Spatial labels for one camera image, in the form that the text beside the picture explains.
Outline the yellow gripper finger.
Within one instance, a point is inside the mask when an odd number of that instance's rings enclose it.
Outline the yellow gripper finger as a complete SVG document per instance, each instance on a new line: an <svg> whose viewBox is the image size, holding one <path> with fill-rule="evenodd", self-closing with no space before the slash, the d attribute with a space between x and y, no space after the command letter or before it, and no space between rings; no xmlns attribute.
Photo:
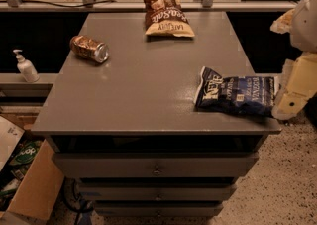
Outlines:
<svg viewBox="0 0 317 225"><path fill-rule="evenodd" d="M278 34L289 33L291 30L291 23L294 10L291 9L277 18L270 26L270 29Z"/></svg>
<svg viewBox="0 0 317 225"><path fill-rule="evenodd" d="M296 60L287 59L279 80L281 87L271 114L289 120L317 93L317 54L304 52Z"/></svg>

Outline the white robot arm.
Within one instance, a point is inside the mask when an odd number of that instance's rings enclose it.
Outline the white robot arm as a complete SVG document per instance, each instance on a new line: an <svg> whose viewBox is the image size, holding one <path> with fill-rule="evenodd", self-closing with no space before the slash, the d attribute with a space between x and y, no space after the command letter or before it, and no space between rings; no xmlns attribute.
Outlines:
<svg viewBox="0 0 317 225"><path fill-rule="evenodd" d="M317 93L317 0L300 0L270 29L288 33L291 45L302 51L298 59L285 61L271 112L278 120L289 120Z"/></svg>

